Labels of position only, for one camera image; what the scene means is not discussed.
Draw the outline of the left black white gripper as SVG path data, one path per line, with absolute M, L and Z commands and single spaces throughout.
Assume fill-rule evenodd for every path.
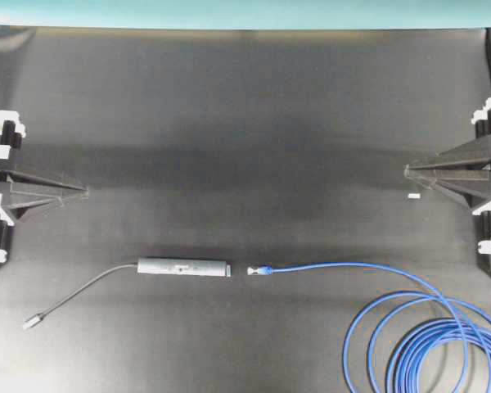
M 0 263 L 7 261 L 15 222 L 88 196 L 88 189 L 68 174 L 13 160 L 25 136 L 19 113 L 0 110 Z M 13 183 L 11 177 L 31 183 Z

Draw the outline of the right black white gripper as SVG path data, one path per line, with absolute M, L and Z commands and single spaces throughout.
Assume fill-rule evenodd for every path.
M 441 192 L 468 207 L 480 217 L 478 252 L 491 255 L 491 98 L 475 111 L 471 123 L 476 139 L 415 160 L 404 170 L 405 178 L 423 187 Z M 479 165 L 480 170 L 444 169 Z

